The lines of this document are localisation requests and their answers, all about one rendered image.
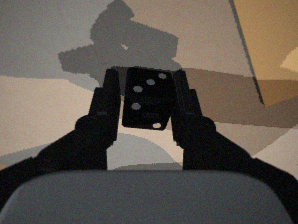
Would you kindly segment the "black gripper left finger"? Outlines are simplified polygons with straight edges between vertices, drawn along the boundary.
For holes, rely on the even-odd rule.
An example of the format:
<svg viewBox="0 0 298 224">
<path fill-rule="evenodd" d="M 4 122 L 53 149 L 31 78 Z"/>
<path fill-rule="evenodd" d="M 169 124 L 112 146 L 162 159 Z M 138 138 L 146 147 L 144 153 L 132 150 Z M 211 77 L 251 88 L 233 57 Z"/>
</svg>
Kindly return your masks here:
<svg viewBox="0 0 298 224">
<path fill-rule="evenodd" d="M 106 69 L 96 87 L 88 115 L 75 129 L 29 157 L 0 170 L 0 212 L 23 183 L 46 173 L 68 170 L 107 170 L 107 150 L 117 140 L 121 95 L 118 71 Z"/>
</svg>

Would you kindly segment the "tan mat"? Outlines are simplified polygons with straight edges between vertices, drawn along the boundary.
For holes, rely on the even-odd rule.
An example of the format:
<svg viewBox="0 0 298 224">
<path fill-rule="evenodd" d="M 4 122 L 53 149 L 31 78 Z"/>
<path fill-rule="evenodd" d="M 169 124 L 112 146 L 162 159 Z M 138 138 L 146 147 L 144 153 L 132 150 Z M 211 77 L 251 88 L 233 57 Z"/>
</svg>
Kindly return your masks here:
<svg viewBox="0 0 298 224">
<path fill-rule="evenodd" d="M 298 96 L 298 0 L 232 0 L 265 107 Z"/>
</svg>

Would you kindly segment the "black die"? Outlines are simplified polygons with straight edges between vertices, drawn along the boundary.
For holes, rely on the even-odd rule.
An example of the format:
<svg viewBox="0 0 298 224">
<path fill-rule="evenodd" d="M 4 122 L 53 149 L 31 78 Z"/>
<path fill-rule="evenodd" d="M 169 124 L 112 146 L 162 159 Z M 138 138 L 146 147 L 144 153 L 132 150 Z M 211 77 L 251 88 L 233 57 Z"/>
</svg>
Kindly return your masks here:
<svg viewBox="0 0 298 224">
<path fill-rule="evenodd" d="M 122 126 L 163 131 L 175 103 L 170 72 L 127 69 Z"/>
</svg>

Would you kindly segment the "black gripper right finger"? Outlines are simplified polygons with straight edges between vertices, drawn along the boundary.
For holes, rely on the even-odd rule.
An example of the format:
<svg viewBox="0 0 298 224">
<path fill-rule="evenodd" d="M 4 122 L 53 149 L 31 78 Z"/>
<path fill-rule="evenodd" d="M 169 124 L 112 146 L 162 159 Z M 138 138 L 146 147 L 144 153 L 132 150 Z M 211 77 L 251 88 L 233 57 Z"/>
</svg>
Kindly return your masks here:
<svg viewBox="0 0 298 224">
<path fill-rule="evenodd" d="M 183 149 L 183 170 L 232 171 L 267 184 L 278 196 L 293 224 L 298 224 L 298 180 L 250 154 L 216 131 L 202 115 L 195 89 L 189 89 L 185 70 L 173 73 L 175 106 L 171 113 L 173 141 Z"/>
</svg>

